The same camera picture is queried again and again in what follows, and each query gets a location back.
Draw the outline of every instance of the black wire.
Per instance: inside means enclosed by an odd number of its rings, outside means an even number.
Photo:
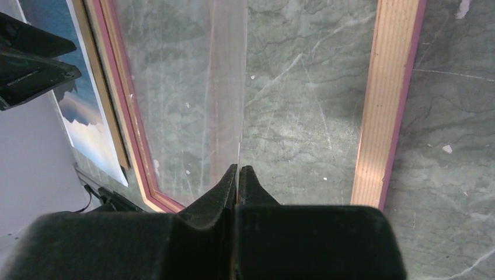
[[[84,210],[86,210],[90,205],[91,205],[91,199],[93,198],[93,195],[92,195],[92,190],[91,190],[91,187],[89,185],[84,185],[84,189],[88,192],[89,194],[89,202],[88,204],[86,205],[86,207],[82,208],[82,209],[79,209],[77,211],[74,211],[74,213],[82,213],[84,212]]]

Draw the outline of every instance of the transparent plastic sheet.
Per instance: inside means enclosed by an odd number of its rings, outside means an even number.
[[[239,162],[246,1],[113,1],[158,190],[188,206]]]

